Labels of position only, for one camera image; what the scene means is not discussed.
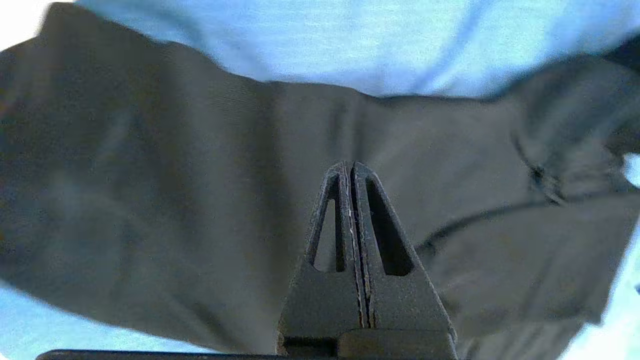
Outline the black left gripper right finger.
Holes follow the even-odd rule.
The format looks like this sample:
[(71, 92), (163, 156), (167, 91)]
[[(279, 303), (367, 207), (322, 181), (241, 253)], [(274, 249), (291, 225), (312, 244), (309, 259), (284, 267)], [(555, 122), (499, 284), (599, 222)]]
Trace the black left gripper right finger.
[(362, 162), (350, 171), (365, 326), (454, 333), (453, 324), (378, 175)]

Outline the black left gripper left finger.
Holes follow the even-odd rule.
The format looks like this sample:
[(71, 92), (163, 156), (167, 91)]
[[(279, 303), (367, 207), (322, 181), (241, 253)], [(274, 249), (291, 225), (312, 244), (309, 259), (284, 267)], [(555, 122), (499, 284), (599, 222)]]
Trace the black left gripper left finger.
[[(361, 254), (352, 196), (352, 164), (327, 169), (311, 211), (304, 253), (278, 322), (278, 353), (337, 353), (341, 335), (368, 324), (359, 275)], [(334, 202), (334, 272), (316, 269), (329, 201)]]

